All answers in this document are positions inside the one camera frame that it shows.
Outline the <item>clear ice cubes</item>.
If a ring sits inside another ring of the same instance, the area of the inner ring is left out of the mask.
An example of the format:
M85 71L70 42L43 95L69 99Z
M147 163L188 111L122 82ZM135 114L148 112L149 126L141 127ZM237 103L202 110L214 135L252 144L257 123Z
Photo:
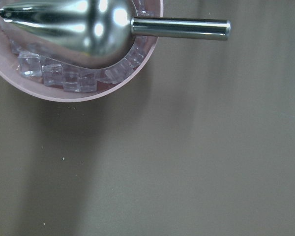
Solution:
M135 4L139 16L149 16L145 1L131 1ZM40 55L44 85L62 87L65 91L71 92L94 92L98 83L118 84L132 73L132 69L142 63L146 54L141 50L141 46L145 45L146 40L146 36L137 36L132 48L122 60L100 69L74 66Z

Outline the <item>pink bowl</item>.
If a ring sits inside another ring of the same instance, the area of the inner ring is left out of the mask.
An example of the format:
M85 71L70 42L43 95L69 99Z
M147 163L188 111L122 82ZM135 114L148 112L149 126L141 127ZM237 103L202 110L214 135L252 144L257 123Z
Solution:
M6 4L6 2L5 0L0 0L0 7ZM8 37L0 26L0 76L15 88L44 100L65 103L90 101L108 95L132 80L149 60L157 40L157 37L147 37L145 45L141 46L141 50L145 52L146 56L143 57L142 63L132 69L132 73L122 82L118 84L99 83L97 86L98 91L94 92L66 92L59 88L51 88L43 85L40 78L31 77L26 79L22 77L17 56L12 53Z

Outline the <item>metal ice scoop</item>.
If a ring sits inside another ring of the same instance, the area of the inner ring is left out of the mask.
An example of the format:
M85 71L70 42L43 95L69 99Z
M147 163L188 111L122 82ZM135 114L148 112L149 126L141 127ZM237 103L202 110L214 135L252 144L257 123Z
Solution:
M29 51L90 69L118 63L136 36L227 40L231 31L228 20L139 16L130 0L21 0L0 17Z

